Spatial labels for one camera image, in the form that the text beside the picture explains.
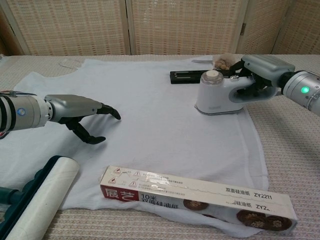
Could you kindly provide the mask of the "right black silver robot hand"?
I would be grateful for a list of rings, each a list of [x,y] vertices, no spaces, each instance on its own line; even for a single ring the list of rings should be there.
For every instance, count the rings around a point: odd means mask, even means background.
[[[244,101],[263,101],[272,98],[281,81],[295,72],[295,66],[272,55],[244,55],[229,68],[230,75],[246,78],[249,86],[237,89],[234,96]]]

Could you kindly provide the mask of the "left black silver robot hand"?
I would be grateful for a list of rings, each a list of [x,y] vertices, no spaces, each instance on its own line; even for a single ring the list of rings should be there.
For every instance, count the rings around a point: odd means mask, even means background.
[[[50,94],[44,98],[52,108],[51,121],[66,125],[80,140],[86,144],[96,145],[106,140],[104,136],[92,136],[80,124],[80,121],[92,115],[112,115],[120,120],[119,112],[102,102],[74,94]]]

